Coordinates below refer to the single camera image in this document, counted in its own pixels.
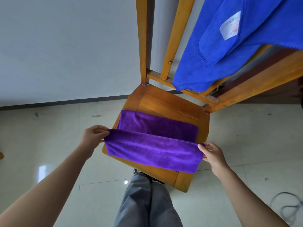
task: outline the hand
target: hand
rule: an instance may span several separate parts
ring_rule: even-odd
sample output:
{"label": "hand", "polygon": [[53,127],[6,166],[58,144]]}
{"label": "hand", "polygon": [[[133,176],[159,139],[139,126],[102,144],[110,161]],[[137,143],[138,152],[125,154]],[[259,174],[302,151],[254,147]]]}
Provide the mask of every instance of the hand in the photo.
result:
{"label": "hand", "polygon": [[212,172],[219,177],[222,170],[229,169],[223,152],[220,147],[211,142],[206,142],[204,145],[198,144],[199,150],[204,153],[203,160],[209,162]]}
{"label": "hand", "polygon": [[94,125],[90,128],[85,129],[82,136],[82,141],[79,147],[84,148],[87,151],[90,151],[92,156],[94,149],[104,142],[104,138],[109,135],[108,128],[102,125]]}

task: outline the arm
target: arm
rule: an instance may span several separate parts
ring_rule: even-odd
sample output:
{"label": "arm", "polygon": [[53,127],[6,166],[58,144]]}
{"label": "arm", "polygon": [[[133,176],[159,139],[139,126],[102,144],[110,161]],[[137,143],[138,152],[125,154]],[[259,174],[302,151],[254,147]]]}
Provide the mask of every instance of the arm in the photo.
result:
{"label": "arm", "polygon": [[227,165],[222,150],[213,143],[198,145],[203,160],[220,179],[243,227],[288,227],[271,208],[259,199]]}
{"label": "arm", "polygon": [[105,126],[85,130],[80,145],[47,177],[0,215],[1,227],[51,227],[94,149],[109,134]]}

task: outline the forearm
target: forearm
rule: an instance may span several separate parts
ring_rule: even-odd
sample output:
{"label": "forearm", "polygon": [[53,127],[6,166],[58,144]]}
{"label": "forearm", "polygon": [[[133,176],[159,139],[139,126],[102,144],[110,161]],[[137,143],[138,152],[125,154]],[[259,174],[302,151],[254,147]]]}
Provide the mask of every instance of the forearm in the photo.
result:
{"label": "forearm", "polygon": [[0,226],[53,226],[87,159],[87,151],[83,147],[75,149],[62,164],[0,216]]}
{"label": "forearm", "polygon": [[288,225],[259,199],[230,168],[218,175],[243,227],[287,227]]}

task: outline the wooden chair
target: wooden chair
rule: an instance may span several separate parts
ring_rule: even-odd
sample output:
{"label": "wooden chair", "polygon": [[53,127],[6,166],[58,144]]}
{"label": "wooden chair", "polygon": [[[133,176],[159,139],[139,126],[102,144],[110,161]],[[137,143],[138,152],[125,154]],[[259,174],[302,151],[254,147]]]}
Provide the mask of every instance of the wooden chair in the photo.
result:
{"label": "wooden chair", "polygon": [[[141,111],[198,126],[199,133],[196,142],[200,143],[205,142],[208,136],[209,113],[240,102],[244,99],[302,76],[303,52],[289,49],[284,53],[279,53],[278,56],[273,56],[270,59],[270,62],[268,62],[267,66],[261,65],[260,67],[258,66],[254,68],[255,74],[252,75],[251,78],[248,78],[241,84],[224,92],[218,98],[210,96],[209,94],[219,85],[225,82],[228,77],[217,80],[205,92],[199,93],[188,89],[182,91],[185,94],[205,102],[206,105],[203,107],[155,87],[148,83],[149,79],[174,88],[172,85],[172,78],[169,78],[168,74],[175,58],[194,1],[195,0],[179,0],[162,71],[161,73],[157,73],[149,69],[151,51],[150,38],[152,37],[151,32],[153,26],[154,0],[136,0],[141,85],[139,85],[137,89],[129,96],[122,109]],[[261,46],[247,63],[251,62],[269,47],[270,45]],[[117,118],[113,128],[117,127],[118,121],[119,117]],[[102,152],[107,154],[105,145],[103,146]],[[193,174],[138,164],[126,159],[116,157],[113,158],[133,168],[141,170],[154,178],[168,183],[183,192],[187,192],[193,178]]]}

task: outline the chair seat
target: chair seat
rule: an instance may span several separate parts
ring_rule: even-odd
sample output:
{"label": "chair seat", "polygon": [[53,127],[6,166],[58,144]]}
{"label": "chair seat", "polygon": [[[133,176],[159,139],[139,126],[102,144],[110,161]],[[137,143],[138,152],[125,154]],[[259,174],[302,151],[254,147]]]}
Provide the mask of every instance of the chair seat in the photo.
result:
{"label": "chair seat", "polygon": [[[201,106],[191,103],[151,84],[140,85],[137,87],[136,90],[128,97],[122,110],[140,111],[146,114],[162,116],[193,124],[199,128],[196,139],[197,143],[205,142],[208,136],[209,114],[205,113]],[[120,115],[118,116],[113,128],[117,127],[119,118]],[[102,148],[102,152],[108,155],[105,145]],[[193,174],[157,168],[135,163],[126,159],[111,157],[157,178],[158,180],[168,183],[183,192],[188,191],[193,178]]]}

